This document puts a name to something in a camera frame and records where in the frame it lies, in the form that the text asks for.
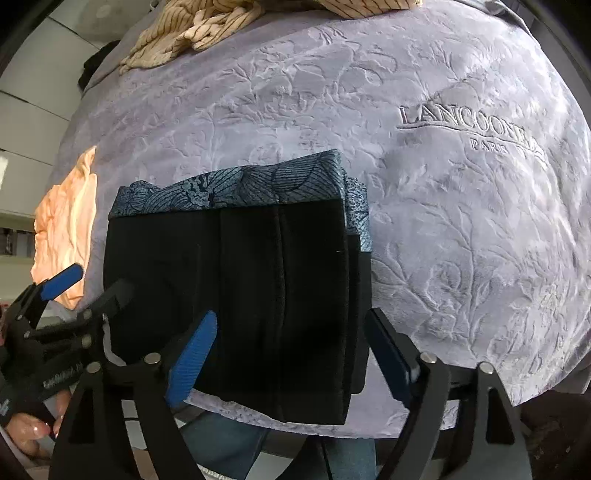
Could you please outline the person's left hand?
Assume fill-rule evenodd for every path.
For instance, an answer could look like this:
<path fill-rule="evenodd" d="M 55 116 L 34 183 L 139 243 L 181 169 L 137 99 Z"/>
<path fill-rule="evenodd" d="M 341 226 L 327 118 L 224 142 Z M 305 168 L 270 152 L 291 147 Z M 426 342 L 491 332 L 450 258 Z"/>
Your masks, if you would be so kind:
<path fill-rule="evenodd" d="M 49 459 L 51 454 L 39 441 L 51 433 L 58 436 L 72 394 L 69 389 L 55 395 L 56 419 L 52 426 L 26 413 L 15 414 L 5 431 L 20 452 L 33 459 Z"/>

